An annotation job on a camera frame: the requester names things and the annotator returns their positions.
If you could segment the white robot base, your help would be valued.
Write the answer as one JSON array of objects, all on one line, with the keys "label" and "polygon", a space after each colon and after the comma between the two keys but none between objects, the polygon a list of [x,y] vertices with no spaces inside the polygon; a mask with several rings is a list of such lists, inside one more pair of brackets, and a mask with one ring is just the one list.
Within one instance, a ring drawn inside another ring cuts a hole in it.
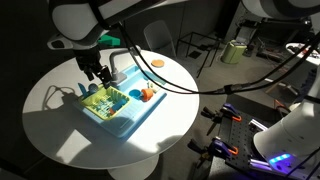
[{"label": "white robot base", "polygon": [[320,67],[301,103],[288,115],[253,136],[266,165],[253,169],[297,180],[320,176]]}]

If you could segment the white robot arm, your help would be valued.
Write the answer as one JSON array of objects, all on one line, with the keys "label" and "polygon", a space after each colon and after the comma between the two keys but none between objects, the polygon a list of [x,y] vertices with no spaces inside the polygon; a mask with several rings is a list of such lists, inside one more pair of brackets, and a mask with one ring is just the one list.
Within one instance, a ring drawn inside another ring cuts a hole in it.
[{"label": "white robot arm", "polygon": [[[78,66],[92,80],[109,87],[112,75],[100,64],[98,39],[119,22],[143,11],[186,0],[47,0],[58,31],[48,41],[53,50],[71,49]],[[252,14],[279,20],[298,19],[320,12],[320,0],[241,0]]]}]

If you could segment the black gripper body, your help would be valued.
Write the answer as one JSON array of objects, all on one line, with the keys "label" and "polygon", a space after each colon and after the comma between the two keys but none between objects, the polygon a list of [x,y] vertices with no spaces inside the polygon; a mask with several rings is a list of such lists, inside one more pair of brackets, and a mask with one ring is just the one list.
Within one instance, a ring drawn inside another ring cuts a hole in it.
[{"label": "black gripper body", "polygon": [[100,64],[101,55],[98,47],[76,50],[75,55],[78,67],[81,71],[85,73],[86,70],[90,70],[94,77],[98,77],[103,68]]}]

